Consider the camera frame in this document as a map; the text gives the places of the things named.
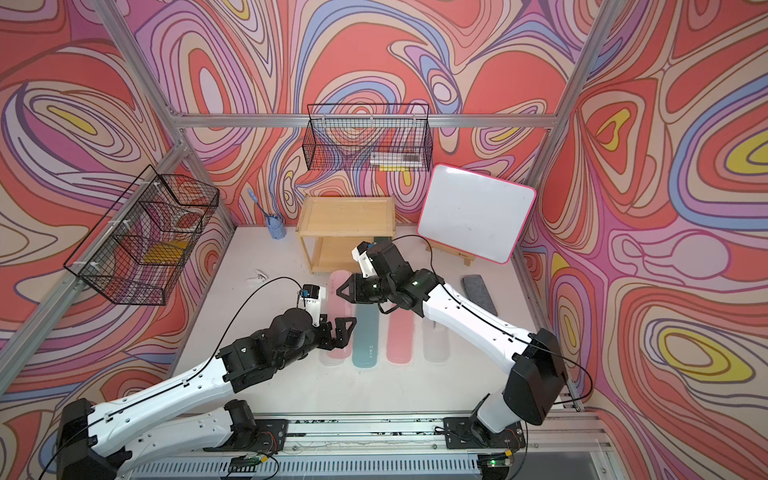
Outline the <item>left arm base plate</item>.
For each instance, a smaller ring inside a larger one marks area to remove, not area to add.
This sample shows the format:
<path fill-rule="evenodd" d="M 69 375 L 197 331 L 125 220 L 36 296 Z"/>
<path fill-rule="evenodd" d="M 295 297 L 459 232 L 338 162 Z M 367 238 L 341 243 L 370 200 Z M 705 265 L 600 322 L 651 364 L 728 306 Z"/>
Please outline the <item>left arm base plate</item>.
<path fill-rule="evenodd" d="M 288 421 L 257 419 L 234 422 L 231 433 L 218 447 L 205 447 L 205 452 L 256 452 L 274 454 L 284 448 Z"/>

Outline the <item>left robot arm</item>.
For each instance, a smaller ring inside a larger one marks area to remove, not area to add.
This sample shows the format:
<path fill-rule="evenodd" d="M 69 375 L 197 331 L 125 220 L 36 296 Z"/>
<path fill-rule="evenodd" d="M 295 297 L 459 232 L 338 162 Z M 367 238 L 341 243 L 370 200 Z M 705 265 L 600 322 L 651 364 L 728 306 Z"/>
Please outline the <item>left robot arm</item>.
<path fill-rule="evenodd" d="M 51 459 L 59 479 L 115 479 L 143 464 L 191 450 L 280 448 L 235 394 L 264 383 L 315 349 L 345 348 L 354 317 L 328 321 L 295 307 L 175 377 L 118 400 L 76 400 L 62 413 Z"/>

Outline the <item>clear pencil case top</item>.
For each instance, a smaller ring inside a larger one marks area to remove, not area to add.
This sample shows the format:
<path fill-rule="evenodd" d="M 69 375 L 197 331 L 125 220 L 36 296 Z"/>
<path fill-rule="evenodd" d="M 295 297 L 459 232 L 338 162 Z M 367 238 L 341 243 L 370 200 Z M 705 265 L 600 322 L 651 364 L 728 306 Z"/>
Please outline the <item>clear pencil case top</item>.
<path fill-rule="evenodd" d="M 432 320 L 422 320 L 423 356 L 430 363 L 444 363 L 450 357 L 449 330 Z"/>

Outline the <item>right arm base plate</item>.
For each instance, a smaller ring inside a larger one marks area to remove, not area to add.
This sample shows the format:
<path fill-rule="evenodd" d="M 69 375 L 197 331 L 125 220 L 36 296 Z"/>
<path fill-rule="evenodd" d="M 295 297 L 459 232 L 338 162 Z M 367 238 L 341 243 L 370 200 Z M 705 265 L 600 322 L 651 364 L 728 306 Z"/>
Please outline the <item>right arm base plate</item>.
<path fill-rule="evenodd" d="M 508 425 L 494 433 L 479 420 L 470 417 L 445 417 L 435 432 L 445 437 L 448 449 L 504 449 L 516 452 L 527 446 L 525 431 L 520 422 Z"/>

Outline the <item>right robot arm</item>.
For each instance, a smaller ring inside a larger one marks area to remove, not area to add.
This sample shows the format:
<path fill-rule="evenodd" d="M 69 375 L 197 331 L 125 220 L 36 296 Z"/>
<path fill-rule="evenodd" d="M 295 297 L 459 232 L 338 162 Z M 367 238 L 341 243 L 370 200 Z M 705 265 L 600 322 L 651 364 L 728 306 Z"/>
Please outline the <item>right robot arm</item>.
<path fill-rule="evenodd" d="M 337 289 L 351 304 L 407 310 L 442 325 L 474 345 L 507 375 L 505 386 L 484 397 L 470 416 L 483 433 L 526 422 L 540 426 L 567 383 L 556 336 L 506 322 L 462 296 L 430 269 L 414 270 L 390 241 L 361 242 L 351 251 L 360 271 Z"/>

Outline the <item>teal pencil case top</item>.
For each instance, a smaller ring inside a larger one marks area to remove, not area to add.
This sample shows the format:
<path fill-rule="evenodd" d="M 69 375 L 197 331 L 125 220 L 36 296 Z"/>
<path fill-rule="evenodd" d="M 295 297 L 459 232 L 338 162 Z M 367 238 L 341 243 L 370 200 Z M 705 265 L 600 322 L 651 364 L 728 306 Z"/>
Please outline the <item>teal pencil case top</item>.
<path fill-rule="evenodd" d="M 356 306 L 357 325 L 354 329 L 352 363 L 359 369 L 376 366 L 379 345 L 379 310 L 372 304 Z"/>

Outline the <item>pink pencil case top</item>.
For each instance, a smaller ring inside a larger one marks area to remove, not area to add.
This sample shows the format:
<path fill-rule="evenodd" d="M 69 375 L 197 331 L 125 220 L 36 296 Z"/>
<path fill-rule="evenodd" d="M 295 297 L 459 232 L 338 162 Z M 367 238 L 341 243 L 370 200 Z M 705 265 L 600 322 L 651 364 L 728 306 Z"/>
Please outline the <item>pink pencil case top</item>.
<path fill-rule="evenodd" d="M 386 356 L 390 363 L 406 365 L 412 359 L 415 331 L 414 315 L 397 310 L 389 316 Z"/>

